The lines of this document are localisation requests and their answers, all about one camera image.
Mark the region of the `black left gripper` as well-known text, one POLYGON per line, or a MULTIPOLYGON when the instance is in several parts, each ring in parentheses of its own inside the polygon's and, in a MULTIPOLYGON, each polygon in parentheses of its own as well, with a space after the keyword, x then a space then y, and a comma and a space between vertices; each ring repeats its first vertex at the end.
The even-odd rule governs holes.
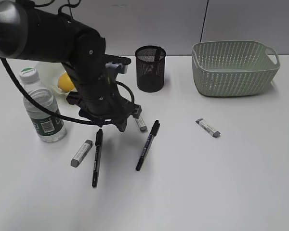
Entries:
POLYGON ((78 92, 70 92, 66 100, 70 105, 80 108, 80 117, 90 120, 94 125, 113 124, 120 132, 125 131, 129 116, 139 118, 142 112, 140 105, 115 94, 94 101, 91 111, 78 92))

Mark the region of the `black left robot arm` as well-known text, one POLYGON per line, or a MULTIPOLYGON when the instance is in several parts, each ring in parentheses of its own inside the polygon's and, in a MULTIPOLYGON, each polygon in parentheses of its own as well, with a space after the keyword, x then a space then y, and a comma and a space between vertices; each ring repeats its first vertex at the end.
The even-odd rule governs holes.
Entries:
POLYGON ((60 63, 76 91, 67 102, 80 108, 72 122, 124 131, 129 117, 139 118, 141 106, 121 96, 118 74, 131 60, 106 54, 106 41, 95 29, 61 10, 45 12, 31 0, 0 1, 0 59, 12 80, 8 59, 60 63))

